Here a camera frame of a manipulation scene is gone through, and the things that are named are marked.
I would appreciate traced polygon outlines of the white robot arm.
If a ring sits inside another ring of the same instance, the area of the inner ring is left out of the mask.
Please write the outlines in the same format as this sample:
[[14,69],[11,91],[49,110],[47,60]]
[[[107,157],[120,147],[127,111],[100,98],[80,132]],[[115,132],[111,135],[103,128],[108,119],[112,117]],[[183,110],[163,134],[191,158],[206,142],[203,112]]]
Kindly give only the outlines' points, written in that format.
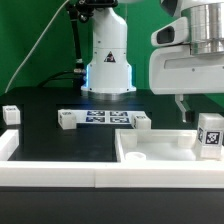
[[[137,0],[79,0],[80,18],[93,19],[93,58],[82,90],[100,99],[134,92],[126,59],[127,24],[114,8]],[[182,119],[192,119],[186,94],[224,93],[224,0],[159,0],[174,22],[151,35],[155,94],[173,94]]]

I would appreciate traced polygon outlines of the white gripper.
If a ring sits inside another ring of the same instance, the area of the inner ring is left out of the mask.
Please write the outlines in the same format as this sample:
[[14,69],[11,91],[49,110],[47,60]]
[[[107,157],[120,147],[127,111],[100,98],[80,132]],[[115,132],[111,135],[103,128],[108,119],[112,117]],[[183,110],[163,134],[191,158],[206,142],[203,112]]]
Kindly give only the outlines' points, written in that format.
[[156,50],[149,61],[149,86],[154,94],[177,94],[175,103],[184,123],[194,121],[194,112],[183,94],[224,93],[224,55],[193,56],[187,43],[186,17],[151,35]]

